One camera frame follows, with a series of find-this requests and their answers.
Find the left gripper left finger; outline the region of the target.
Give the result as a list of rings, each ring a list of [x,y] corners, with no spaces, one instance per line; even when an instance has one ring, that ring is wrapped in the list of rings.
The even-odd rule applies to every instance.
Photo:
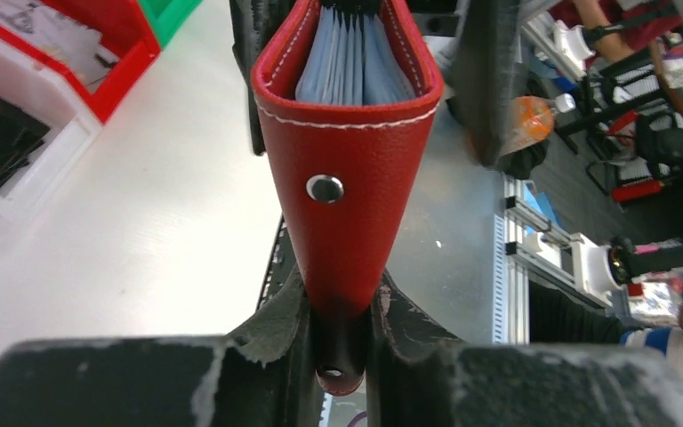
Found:
[[[0,356],[0,426],[309,426],[309,303],[296,269],[225,335],[27,341]]]

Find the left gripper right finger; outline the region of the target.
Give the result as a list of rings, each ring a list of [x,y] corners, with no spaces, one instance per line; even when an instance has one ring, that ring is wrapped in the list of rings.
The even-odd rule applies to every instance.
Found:
[[[683,382],[653,350],[471,344],[389,275],[369,315],[371,426],[683,426]]]

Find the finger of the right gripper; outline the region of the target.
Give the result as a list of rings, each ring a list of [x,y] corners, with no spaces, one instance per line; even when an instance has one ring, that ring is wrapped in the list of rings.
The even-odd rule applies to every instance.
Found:
[[[445,80],[475,160],[491,167],[510,130],[520,1],[408,1],[425,36],[450,36]]]
[[[294,0],[229,0],[234,44],[232,52],[247,87],[247,107],[252,152],[265,153],[250,71],[263,48],[291,11]]]

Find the red leather card holder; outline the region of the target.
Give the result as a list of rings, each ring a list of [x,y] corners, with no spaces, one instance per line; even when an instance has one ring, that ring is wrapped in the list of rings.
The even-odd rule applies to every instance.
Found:
[[[366,311],[382,280],[429,137],[443,79],[403,1],[376,1],[380,31],[414,88],[410,101],[323,106],[295,89],[321,4],[298,1],[251,69],[277,194],[315,313],[315,370],[335,396],[366,369]]]

